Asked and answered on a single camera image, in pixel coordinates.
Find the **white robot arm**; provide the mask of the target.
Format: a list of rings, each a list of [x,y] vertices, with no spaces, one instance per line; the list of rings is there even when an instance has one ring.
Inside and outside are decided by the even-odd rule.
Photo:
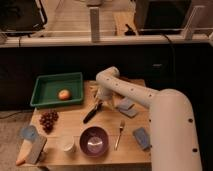
[[[155,90],[119,78],[116,67],[96,75],[97,98],[112,93],[130,98],[149,109],[152,171],[203,171],[193,108],[175,89]]]

